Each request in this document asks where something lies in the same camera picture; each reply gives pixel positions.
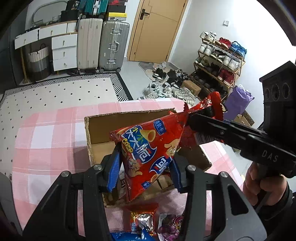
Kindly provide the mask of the person's right hand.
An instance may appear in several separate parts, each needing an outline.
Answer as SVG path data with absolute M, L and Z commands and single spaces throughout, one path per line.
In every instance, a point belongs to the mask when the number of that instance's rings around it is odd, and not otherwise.
M 281 200 L 286 188 L 287 180 L 284 176 L 260 179 L 256 163 L 252 163 L 248 168 L 245 181 L 243 183 L 243 193 L 253 206 L 257 204 L 257 195 L 261 190 L 270 193 L 265 204 L 273 206 Z

